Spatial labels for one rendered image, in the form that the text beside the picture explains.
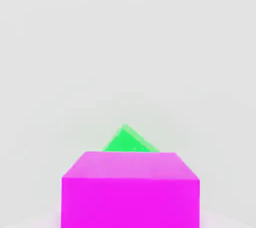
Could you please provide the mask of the small magenta cube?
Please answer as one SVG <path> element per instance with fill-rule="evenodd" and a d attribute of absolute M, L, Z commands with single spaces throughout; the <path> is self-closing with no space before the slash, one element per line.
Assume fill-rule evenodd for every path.
<path fill-rule="evenodd" d="M 62 177 L 61 228 L 200 228 L 200 180 L 174 152 L 85 152 Z"/>

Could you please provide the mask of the small green cube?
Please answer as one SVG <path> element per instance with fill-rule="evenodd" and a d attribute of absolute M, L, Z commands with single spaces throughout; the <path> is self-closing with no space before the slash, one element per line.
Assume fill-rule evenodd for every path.
<path fill-rule="evenodd" d="M 124 124 L 103 149 L 105 152 L 159 152 L 129 125 Z"/>

